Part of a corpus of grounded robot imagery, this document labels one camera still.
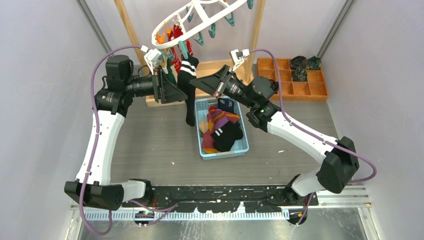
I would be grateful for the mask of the navy sock with white cuff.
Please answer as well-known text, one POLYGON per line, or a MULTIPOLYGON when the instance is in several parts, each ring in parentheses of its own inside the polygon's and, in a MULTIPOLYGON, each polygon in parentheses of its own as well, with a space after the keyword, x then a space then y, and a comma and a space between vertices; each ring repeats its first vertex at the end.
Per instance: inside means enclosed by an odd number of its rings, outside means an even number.
POLYGON ((217 99, 217 107, 228 113, 235 113, 235 101, 230 98, 218 98, 217 99))

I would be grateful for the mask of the striped beige sock front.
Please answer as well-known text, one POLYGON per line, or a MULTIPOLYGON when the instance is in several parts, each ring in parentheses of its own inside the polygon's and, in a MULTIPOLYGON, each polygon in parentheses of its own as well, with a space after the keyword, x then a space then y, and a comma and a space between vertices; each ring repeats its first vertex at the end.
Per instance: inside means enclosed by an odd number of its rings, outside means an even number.
POLYGON ((199 130, 202 134, 206 133, 209 129, 208 120, 205 119, 205 120, 200 121, 199 124, 198 124, 198 128, 199 128, 199 130))

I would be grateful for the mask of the green dotted sock front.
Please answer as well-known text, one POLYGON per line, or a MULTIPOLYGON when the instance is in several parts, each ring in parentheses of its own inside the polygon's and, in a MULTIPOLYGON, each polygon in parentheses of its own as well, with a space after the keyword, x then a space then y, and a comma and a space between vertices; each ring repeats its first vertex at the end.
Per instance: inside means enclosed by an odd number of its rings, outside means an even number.
POLYGON ((166 70, 167 70, 166 77, 168 81, 174 85, 177 85, 177 77, 176 77, 176 70, 175 70, 174 64, 172 62, 168 63, 166 65, 166 70))

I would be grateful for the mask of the purple striped sock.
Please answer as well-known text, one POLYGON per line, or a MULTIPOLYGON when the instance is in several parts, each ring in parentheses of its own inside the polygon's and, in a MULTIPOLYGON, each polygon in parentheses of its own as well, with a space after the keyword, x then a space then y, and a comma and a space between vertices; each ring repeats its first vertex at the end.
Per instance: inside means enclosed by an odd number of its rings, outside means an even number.
POLYGON ((240 116, 238 114, 224 111, 215 106, 211 106, 208 109, 206 117, 208 123, 208 130, 210 132, 214 132, 216 129, 223 127, 227 122, 232 122, 236 124, 240 119, 240 116))
POLYGON ((207 130, 203 134, 202 143, 201 143, 201 149, 206 154, 216 154, 219 151, 214 147, 214 138, 211 136, 211 131, 207 130))

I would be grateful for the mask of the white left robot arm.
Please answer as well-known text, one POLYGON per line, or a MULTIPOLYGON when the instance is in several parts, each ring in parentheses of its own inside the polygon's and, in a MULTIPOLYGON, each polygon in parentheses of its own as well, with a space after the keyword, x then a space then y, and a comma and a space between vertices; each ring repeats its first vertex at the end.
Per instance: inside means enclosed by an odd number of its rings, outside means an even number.
POLYGON ((74 181, 64 192, 80 206, 116 211, 134 200, 148 207, 154 199, 151 182, 132 178, 111 183, 111 165, 119 131, 136 97, 153 96, 162 104, 180 102, 188 96, 168 80, 159 66, 148 76, 134 75, 127 55, 114 55, 105 63, 103 87, 93 95, 93 123, 87 151, 74 181))

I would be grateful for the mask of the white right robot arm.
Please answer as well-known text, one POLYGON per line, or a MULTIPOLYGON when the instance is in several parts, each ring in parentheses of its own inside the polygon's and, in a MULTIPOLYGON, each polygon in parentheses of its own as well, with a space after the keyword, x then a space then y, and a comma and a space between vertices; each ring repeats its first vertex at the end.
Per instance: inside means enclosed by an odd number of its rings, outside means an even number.
POLYGON ((299 205, 306 195, 316 191, 341 193, 358 171, 355 144, 350 138, 322 134, 270 101, 278 90, 274 80, 258 76, 245 85, 224 65, 212 75, 192 79, 190 84, 214 98, 225 95, 248 107, 246 116, 255 128, 289 141, 320 164, 319 169, 297 175, 289 182, 285 198, 291 205, 299 205))

